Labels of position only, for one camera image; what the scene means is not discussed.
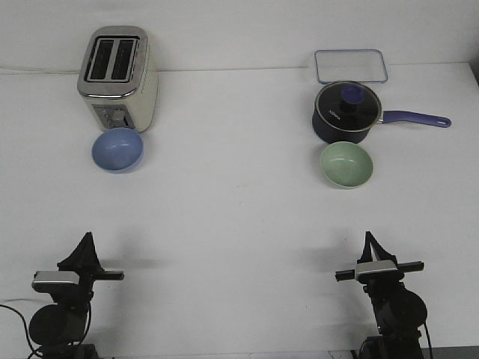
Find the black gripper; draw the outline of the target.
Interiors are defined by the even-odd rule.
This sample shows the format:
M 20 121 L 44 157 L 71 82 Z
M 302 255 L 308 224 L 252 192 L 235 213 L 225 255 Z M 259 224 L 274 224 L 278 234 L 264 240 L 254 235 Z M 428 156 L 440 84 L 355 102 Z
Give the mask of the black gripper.
M 61 287 L 59 295 L 64 298 L 91 299 L 93 285 L 98 280 L 123 280 L 123 271 L 105 270 L 97 256 L 92 232 L 87 232 L 74 251 L 61 263 L 59 271 L 74 272 L 78 283 Z
M 335 272 L 335 280 L 337 282 L 354 280 L 364 286 L 373 286 L 379 284 L 380 286 L 396 285 L 401 282 L 406 273 L 418 272 L 424 270 L 424 262 L 421 260 L 412 262 L 399 262 L 395 255 L 387 252 L 380 243 L 375 239 L 371 231 L 365 233 L 364 247 L 362 255 L 356 261 L 356 264 L 369 263 L 373 261 L 390 260 L 397 265 L 398 271 L 375 274 L 369 277 L 368 281 L 360 283 L 355 280 L 355 267 L 353 269 L 345 269 Z

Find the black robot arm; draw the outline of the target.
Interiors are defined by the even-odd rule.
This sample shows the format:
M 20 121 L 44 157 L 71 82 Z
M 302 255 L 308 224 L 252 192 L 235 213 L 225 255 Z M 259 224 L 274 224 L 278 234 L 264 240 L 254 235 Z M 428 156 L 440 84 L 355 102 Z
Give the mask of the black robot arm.
M 91 300 L 98 280 L 123 280 L 122 271 L 106 271 L 100 264 L 94 237 L 87 232 L 56 271 L 36 271 L 31 286 L 46 293 L 52 303 L 41 307 L 28 325 L 39 345 L 39 358 L 98 358 L 93 344 L 84 343 L 92 319 Z
M 364 247 L 354 269 L 335 272 L 337 282 L 354 280 L 368 295 L 376 320 L 376 336 L 367 337 L 356 358 L 422 358 L 421 326 L 427 326 L 427 306 L 405 287 L 406 273 L 422 271 L 422 261 L 400 263 L 372 232 L 365 233 Z

